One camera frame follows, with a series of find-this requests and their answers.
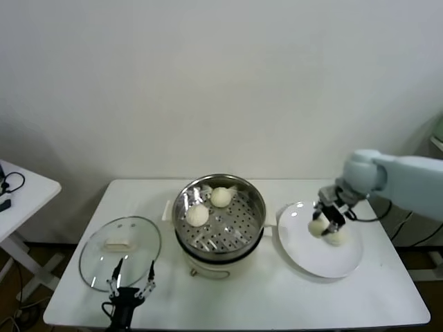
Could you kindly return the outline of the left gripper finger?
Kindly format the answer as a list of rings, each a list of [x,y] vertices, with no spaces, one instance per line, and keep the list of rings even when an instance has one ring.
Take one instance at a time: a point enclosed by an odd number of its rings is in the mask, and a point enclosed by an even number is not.
[[[118,288],[119,288],[119,279],[120,279],[120,271],[123,265],[124,259],[121,258],[117,266],[114,268],[111,278],[107,280],[107,284],[110,290],[109,299],[113,299],[119,296]]]
[[[139,289],[139,291],[134,296],[135,298],[145,299],[156,288],[156,283],[154,281],[155,277],[154,264],[155,261],[152,261],[150,265],[150,270],[147,275],[147,283],[144,288]]]

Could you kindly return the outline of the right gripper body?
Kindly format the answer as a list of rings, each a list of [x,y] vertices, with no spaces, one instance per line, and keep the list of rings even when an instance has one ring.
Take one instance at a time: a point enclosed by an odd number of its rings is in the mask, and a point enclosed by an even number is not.
[[[318,191],[318,206],[320,208],[336,206],[342,208],[347,206],[353,208],[357,204],[357,192],[351,187],[330,185],[322,187]]]

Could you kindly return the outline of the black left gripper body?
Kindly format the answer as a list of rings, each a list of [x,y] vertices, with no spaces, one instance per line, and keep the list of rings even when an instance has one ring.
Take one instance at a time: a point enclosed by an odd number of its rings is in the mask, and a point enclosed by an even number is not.
[[[120,287],[109,300],[116,308],[136,308],[144,303],[144,295],[139,288]]]

